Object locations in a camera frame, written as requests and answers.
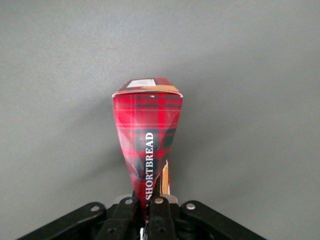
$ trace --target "cardboard box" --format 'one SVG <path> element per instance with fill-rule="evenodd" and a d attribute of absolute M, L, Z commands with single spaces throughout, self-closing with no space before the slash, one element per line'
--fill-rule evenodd
<path fill-rule="evenodd" d="M 170 191 L 169 152 L 183 96 L 167 79 L 157 77 L 130 80 L 112 98 L 121 150 L 147 220 L 159 176 L 163 178 L 161 191 Z"/>

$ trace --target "black plastic mount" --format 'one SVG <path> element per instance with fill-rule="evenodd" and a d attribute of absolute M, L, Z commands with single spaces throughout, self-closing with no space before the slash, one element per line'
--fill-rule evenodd
<path fill-rule="evenodd" d="M 108 209 L 86 204 L 18 240 L 139 240 L 144 227 L 148 240 L 265 240 L 199 201 L 179 207 L 161 196 L 150 202 L 147 226 L 132 196 Z"/>

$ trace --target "gray background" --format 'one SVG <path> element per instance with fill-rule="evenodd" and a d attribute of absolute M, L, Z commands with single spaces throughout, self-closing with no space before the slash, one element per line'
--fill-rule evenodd
<path fill-rule="evenodd" d="M 1 1 L 0 239 L 132 192 L 111 95 L 184 95 L 171 190 L 270 240 L 320 235 L 320 2 Z"/>

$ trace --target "box top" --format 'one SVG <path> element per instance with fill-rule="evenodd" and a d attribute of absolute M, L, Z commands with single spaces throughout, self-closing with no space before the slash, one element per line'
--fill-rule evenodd
<path fill-rule="evenodd" d="M 183 97 L 175 86 L 173 86 L 166 78 L 161 77 L 129 80 L 118 91 L 116 91 L 112 97 L 114 98 L 116 95 L 120 94 L 147 92 L 171 93 L 178 94 Z"/>

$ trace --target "bolt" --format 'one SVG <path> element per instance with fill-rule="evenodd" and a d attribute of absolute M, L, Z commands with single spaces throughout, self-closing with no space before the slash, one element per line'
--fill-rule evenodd
<path fill-rule="evenodd" d="M 132 199 L 131 198 L 129 198 L 129 199 L 127 199 L 127 200 L 125 200 L 125 204 L 132 204 Z"/>
<path fill-rule="evenodd" d="M 188 203 L 188 204 L 186 205 L 186 208 L 189 209 L 189 210 L 193 210 L 193 209 L 196 208 L 196 206 L 195 206 L 193 203 Z"/>
<path fill-rule="evenodd" d="M 91 212 L 96 212 L 96 211 L 98 211 L 99 209 L 100 209 L 100 207 L 94 206 L 94 207 L 91 208 Z"/>
<path fill-rule="evenodd" d="M 162 203 L 164 202 L 164 200 L 163 200 L 161 197 L 158 197 L 158 198 L 156 198 L 156 199 L 154 200 L 154 202 L 155 202 L 156 204 L 162 204 Z"/>

